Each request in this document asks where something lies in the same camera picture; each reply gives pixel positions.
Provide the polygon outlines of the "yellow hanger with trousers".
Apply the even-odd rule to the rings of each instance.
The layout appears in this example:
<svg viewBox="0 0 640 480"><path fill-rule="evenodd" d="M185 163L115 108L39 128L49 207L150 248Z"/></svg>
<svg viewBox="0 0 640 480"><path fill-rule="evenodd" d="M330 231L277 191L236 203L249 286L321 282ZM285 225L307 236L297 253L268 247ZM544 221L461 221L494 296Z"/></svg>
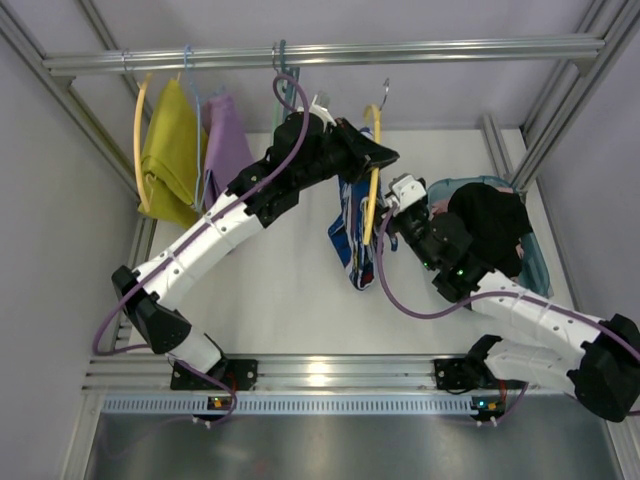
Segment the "yellow hanger with trousers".
<svg viewBox="0 0 640 480"><path fill-rule="evenodd" d="M381 113L386 104L388 94L389 94L389 88L390 88L389 78L385 79L383 86L384 86L384 96L383 96L382 102L379 105L376 105L376 104L368 105L365 108L363 113L363 120L365 124L368 124L369 121L372 121L373 140L377 143L379 143L381 140ZM363 233L363 244L365 246L369 246L371 244L371 240L373 236L378 186L379 186L379 169L374 168L371 171L371 175L370 175L369 196L367 200L367 210L366 210L364 233Z"/></svg>

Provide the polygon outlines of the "blue white patterned trousers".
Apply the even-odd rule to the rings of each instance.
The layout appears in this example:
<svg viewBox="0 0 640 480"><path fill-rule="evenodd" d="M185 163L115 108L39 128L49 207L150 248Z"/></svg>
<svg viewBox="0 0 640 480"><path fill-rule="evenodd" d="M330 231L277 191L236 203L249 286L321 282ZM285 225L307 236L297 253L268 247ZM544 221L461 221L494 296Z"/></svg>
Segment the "blue white patterned trousers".
<svg viewBox="0 0 640 480"><path fill-rule="evenodd" d="M367 289L374 281L375 242L377 233L365 244L366 215L370 193L370 179L349 183L338 178L340 212L328 227L329 240L347 274L358 291Z"/></svg>

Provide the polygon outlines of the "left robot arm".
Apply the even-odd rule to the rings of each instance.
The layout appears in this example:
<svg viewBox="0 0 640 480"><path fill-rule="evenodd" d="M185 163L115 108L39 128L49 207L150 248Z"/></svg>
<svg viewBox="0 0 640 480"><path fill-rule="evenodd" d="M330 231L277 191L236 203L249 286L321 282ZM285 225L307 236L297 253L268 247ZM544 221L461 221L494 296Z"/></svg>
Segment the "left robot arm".
<svg viewBox="0 0 640 480"><path fill-rule="evenodd" d="M244 168L171 246L134 270L113 273L119 310L154 353L219 378L224 352L179 312L183 297L228 253L295 207L301 191L333 177L359 181L398 158L344 118L290 114L265 156Z"/></svg>

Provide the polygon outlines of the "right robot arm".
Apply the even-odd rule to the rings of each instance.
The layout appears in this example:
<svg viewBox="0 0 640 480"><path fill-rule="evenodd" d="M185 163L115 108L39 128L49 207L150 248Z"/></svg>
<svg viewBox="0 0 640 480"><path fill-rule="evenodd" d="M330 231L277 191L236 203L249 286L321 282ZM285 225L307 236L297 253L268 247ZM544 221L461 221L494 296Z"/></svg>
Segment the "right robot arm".
<svg viewBox="0 0 640 480"><path fill-rule="evenodd" d="M533 341L482 336L465 357L472 375L561 391L611 422L633 415L639 399L639 328L633 320L576 312L517 284L471 253L471 236L459 218L430 219L422 199L388 206L386 222L435 272L432 283L452 309L497 319Z"/></svg>

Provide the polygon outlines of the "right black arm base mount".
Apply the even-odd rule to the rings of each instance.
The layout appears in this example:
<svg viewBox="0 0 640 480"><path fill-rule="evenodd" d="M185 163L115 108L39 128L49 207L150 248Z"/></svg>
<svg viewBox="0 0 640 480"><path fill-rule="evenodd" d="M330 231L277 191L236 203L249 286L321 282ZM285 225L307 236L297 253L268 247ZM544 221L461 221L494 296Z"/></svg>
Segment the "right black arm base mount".
<svg viewBox="0 0 640 480"><path fill-rule="evenodd" d="M464 394L479 387L478 379L465 367L462 358L436 359L433 361L436 387L451 394Z"/></svg>

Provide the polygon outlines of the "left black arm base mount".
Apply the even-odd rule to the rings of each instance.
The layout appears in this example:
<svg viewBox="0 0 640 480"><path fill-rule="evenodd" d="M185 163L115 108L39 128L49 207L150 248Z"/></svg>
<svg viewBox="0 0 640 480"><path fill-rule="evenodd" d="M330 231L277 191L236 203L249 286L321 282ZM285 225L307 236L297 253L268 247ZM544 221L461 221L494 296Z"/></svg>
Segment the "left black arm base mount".
<svg viewBox="0 0 640 480"><path fill-rule="evenodd" d="M256 384L258 366L259 362L256 359L227 358L222 366L210 372L209 376L234 392L249 391ZM174 391L222 390L217 384L211 383L179 364L173 365L170 389Z"/></svg>

